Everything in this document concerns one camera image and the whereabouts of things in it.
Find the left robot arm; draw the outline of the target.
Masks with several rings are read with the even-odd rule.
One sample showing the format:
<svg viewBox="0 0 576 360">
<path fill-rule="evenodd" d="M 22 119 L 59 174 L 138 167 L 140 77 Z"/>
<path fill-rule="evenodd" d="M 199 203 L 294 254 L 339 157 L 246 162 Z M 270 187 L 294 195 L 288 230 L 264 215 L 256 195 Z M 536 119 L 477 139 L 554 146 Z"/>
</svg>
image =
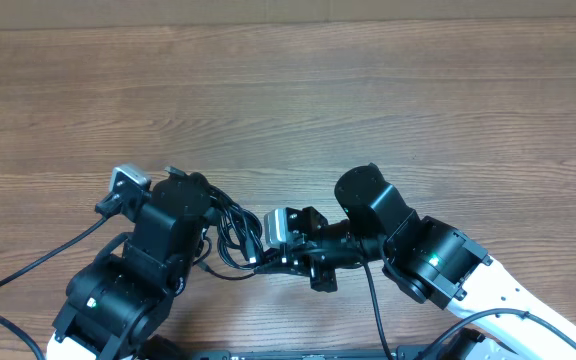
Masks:
<svg viewBox="0 0 576 360">
<path fill-rule="evenodd" d="M 199 173 L 169 168 L 153 184 L 131 165 L 114 168 L 96 209 L 134 224 L 69 282 L 53 322 L 49 359 L 132 359 L 167 319 L 185 288 L 213 210 Z"/>
</svg>

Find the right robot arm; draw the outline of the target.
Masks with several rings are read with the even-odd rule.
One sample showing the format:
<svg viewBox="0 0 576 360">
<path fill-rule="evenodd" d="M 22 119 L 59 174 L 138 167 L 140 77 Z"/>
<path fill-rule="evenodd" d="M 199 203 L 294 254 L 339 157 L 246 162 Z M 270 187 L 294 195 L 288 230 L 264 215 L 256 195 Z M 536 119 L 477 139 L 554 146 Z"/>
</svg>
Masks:
<svg viewBox="0 0 576 360">
<path fill-rule="evenodd" d="M 255 273 L 304 276 L 313 290 L 334 292 L 337 270 L 380 261 L 384 275 L 412 300 L 430 301 L 460 320 L 419 358 L 473 324 L 522 359 L 576 359 L 576 325 L 464 232 L 420 217 L 376 165 L 347 171 L 334 194 L 347 216 L 335 224 L 312 207 L 266 214 L 269 249 Z"/>
</svg>

